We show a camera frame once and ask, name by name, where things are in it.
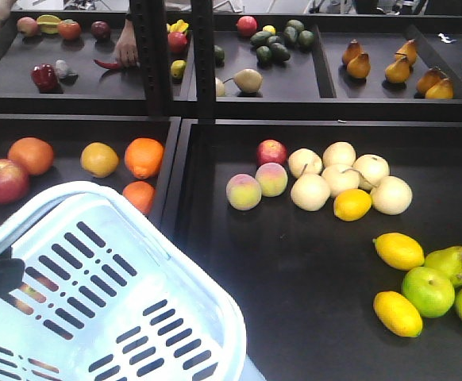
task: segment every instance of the lemon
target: lemon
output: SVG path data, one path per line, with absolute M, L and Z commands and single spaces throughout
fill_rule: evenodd
M 381 291 L 374 298 L 374 311 L 380 321 L 395 335 L 417 337 L 423 320 L 406 297 L 395 291 Z
M 398 270 L 409 271 L 425 262 L 423 248 L 413 238 L 402 233 L 384 233 L 372 240 L 382 260 Z
M 362 218 L 372 206 L 372 198 L 362 189 L 347 189 L 333 201 L 333 214 L 342 221 L 356 221 Z
M 101 179 L 117 169 L 120 159 L 109 145 L 94 142 L 83 149 L 80 163 L 85 171 Z

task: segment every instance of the basket handle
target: basket handle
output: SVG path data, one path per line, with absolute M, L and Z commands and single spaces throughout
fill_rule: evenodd
M 7 218 L 0 225 L 0 254 L 21 237 L 49 210 L 66 198 L 77 194 L 98 194 L 108 199 L 118 210 L 130 207 L 130 204 L 114 189 L 100 186 L 90 181 L 72 181 L 41 191 L 28 200 L 22 208 Z M 138 216 L 128 211 L 123 214 L 126 220 L 137 219 Z

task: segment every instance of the display shelf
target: display shelf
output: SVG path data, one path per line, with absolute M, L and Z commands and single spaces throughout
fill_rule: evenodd
M 158 225 L 163 213 L 178 130 L 177 117 L 0 114 L 0 158 L 6 157 L 10 145 L 21 137 L 39 137 L 46 140 L 52 145 L 56 155 L 48 172 L 30 178 L 31 190 L 26 198 L 0 205 L 0 224 L 32 196 L 59 183 L 88 180 L 121 192 L 128 183 L 134 181 L 123 163 L 125 148 L 136 137 L 152 137 L 165 147 L 159 175 L 147 180 L 156 188 L 154 204 L 148 218 L 154 225 Z M 108 144 L 120 156 L 121 162 L 117 170 L 104 179 L 94 178 L 81 168 L 79 162 L 82 150 L 94 141 Z
M 267 138 L 289 153 L 322 155 L 343 140 L 358 156 L 381 155 L 410 184 L 413 201 L 397 216 L 372 209 L 344 222 L 332 199 L 316 212 L 299 209 L 290 175 L 280 196 L 235 210 L 226 184 L 255 174 L 256 147 Z M 269 381 L 462 377 L 454 309 L 424 319 L 411 339 L 388 331 L 372 309 L 375 294 L 400 291 L 405 274 L 379 258 L 373 238 L 405 233 L 425 253 L 462 245 L 462 123 L 183 120 L 161 226 L 237 300 L 248 354 Z

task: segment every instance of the plastic basket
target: plastic basket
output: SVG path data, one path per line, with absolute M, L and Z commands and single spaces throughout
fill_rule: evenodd
M 0 381 L 260 381 L 237 304 L 108 187 L 52 187 L 0 226 Z

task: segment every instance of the red chili pepper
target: red chili pepper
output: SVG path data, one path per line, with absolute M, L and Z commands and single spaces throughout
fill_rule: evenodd
M 104 62 L 104 61 L 101 61 L 101 60 L 94 60 L 94 62 L 98 66 L 104 67 L 105 69 L 110 69 L 110 70 L 121 69 L 121 63 L 119 63 L 119 62 Z

